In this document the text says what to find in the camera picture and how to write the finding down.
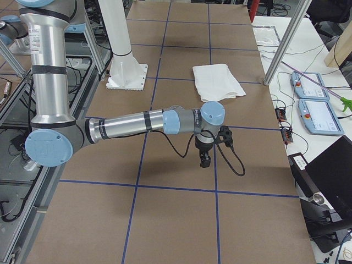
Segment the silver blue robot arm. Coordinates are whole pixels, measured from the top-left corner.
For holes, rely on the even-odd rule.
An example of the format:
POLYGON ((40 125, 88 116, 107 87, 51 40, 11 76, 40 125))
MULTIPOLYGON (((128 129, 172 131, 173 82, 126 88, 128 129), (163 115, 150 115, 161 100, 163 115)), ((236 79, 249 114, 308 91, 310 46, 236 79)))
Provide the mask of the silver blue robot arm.
POLYGON ((208 152, 224 129, 225 108, 207 102, 199 109, 173 106, 116 118, 88 118, 92 92, 86 92, 74 111, 69 104, 65 32, 85 15, 83 1, 19 1, 21 20, 27 25, 36 115, 25 140, 31 160, 44 167, 68 162, 85 146, 101 140, 127 138, 152 132, 192 133, 201 166, 208 167, 208 152))

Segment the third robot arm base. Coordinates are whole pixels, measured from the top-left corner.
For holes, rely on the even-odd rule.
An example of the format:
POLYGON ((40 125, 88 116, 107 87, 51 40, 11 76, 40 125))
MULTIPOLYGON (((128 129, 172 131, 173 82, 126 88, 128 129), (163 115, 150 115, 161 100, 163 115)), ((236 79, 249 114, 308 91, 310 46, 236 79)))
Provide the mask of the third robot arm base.
POLYGON ((28 29, 21 19, 16 15, 1 17, 1 40, 18 54, 30 55, 30 40, 28 29))

